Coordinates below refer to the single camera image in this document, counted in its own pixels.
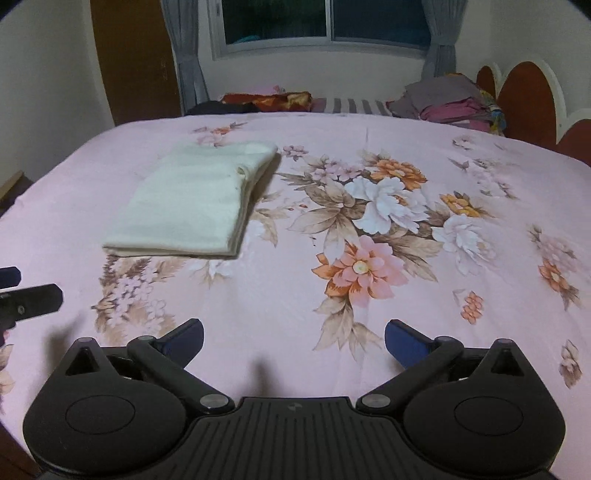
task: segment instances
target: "pillow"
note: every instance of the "pillow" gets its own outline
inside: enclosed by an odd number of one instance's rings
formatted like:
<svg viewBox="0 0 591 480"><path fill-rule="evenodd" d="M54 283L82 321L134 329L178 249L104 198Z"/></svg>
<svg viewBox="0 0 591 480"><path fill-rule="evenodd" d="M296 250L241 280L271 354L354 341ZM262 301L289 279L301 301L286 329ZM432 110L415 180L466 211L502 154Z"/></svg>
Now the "pillow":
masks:
<svg viewBox="0 0 591 480"><path fill-rule="evenodd" d="M227 93L223 103L243 105L253 103L261 112L309 112L312 108L310 92L279 93L277 95L252 95L250 93Z"/></svg>

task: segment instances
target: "brown door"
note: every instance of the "brown door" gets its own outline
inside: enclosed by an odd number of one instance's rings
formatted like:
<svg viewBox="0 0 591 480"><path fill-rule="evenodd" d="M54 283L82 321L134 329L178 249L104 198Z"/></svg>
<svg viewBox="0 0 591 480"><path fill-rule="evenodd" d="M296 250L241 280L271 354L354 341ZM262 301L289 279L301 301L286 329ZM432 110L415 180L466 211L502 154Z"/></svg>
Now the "brown door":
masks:
<svg viewBox="0 0 591 480"><path fill-rule="evenodd" d="M160 0L91 0L96 51L115 125L181 114Z"/></svg>

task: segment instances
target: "pink floral bedsheet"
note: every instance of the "pink floral bedsheet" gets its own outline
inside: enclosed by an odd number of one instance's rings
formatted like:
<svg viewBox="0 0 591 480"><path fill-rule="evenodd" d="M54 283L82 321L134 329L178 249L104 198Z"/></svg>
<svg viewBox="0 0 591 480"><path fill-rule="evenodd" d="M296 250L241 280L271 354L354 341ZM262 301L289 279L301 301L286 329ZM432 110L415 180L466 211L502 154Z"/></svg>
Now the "pink floral bedsheet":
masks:
<svg viewBox="0 0 591 480"><path fill-rule="evenodd" d="M281 163L232 260L117 258L118 210L182 142L271 141ZM0 349L2 421L24 413L79 336L124 345L191 317L205 346L187 369L235 399L348 395L399 373L397 318L466 346L513 338L560 406L554 472L591 460L591 170L522 142L366 115L267 113L124 125L84 145L0 220L0 265L57 283L62 309Z"/></svg>

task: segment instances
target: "circular pad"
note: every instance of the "circular pad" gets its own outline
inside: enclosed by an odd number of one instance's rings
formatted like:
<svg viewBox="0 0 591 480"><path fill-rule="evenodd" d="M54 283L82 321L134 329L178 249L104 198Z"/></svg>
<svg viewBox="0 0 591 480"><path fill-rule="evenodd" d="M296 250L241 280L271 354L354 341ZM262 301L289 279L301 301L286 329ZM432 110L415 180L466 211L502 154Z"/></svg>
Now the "circular pad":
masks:
<svg viewBox="0 0 591 480"><path fill-rule="evenodd" d="M112 395L96 395L74 402L66 412L66 421L77 432L100 435L124 428L134 415L134 405L129 401Z"/></svg>
<svg viewBox="0 0 591 480"><path fill-rule="evenodd" d="M97 372L48 382L23 433L35 460L55 473L118 476L161 459L185 423L182 403L167 390Z"/></svg>
<svg viewBox="0 0 591 480"><path fill-rule="evenodd" d="M523 423L519 407L495 397L468 398L456 407L454 415L462 427L478 435L507 435Z"/></svg>

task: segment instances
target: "white flower print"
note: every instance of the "white flower print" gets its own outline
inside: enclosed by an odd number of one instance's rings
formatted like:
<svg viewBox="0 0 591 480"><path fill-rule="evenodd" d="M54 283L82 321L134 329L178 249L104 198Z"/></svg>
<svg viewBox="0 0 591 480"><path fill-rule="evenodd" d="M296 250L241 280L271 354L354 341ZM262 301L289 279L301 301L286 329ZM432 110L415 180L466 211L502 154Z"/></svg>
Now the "white flower print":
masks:
<svg viewBox="0 0 591 480"><path fill-rule="evenodd" d="M418 232L418 223L428 219L425 197L420 190L405 190L399 178L386 178L378 184L365 178L355 178L345 185L345 190L354 198L368 200L360 220L353 220L357 228L373 235L386 234L391 220L397 225Z"/></svg>
<svg viewBox="0 0 591 480"><path fill-rule="evenodd" d="M538 247L542 257L555 265L563 274L576 272L581 267L573 250L560 238L541 233Z"/></svg>
<svg viewBox="0 0 591 480"><path fill-rule="evenodd" d="M142 301L146 301L153 290L154 287L152 285L150 285L148 282L143 282L138 288L135 289L134 297Z"/></svg>
<svg viewBox="0 0 591 480"><path fill-rule="evenodd" d="M344 167L343 162L341 160L327 160L324 164L324 169L328 173L336 173L338 174L339 171Z"/></svg>
<svg viewBox="0 0 591 480"><path fill-rule="evenodd" d="M345 165L338 171L340 181L353 180L361 174L361 169L351 165Z"/></svg>
<svg viewBox="0 0 591 480"><path fill-rule="evenodd" d="M150 262L146 268L144 268L142 276L140 277L142 282L150 283L158 276L156 273L157 265L158 264L156 262Z"/></svg>
<svg viewBox="0 0 591 480"><path fill-rule="evenodd" d="M432 227L433 239L443 243L443 249L456 254L456 267L462 273L477 274L496 257L490 243L481 235L481 222L465 213L452 215L443 227Z"/></svg>
<svg viewBox="0 0 591 480"><path fill-rule="evenodd" d="M338 175L336 172L329 172L324 168L317 168L312 172L312 179L326 184L329 180L336 180Z"/></svg>
<svg viewBox="0 0 591 480"><path fill-rule="evenodd" d="M288 145L283 147L283 154L287 158L293 158L294 161L297 161L299 158L302 158L306 155L308 151L302 145Z"/></svg>
<svg viewBox="0 0 591 480"><path fill-rule="evenodd" d="M125 291L127 293L132 293L141 284L142 281L139 279L139 275L136 275L133 278L128 278L125 286Z"/></svg>
<svg viewBox="0 0 591 480"><path fill-rule="evenodd" d="M152 300L146 304L146 312L148 312L148 320L154 320L164 316L164 309L166 302L164 300Z"/></svg>

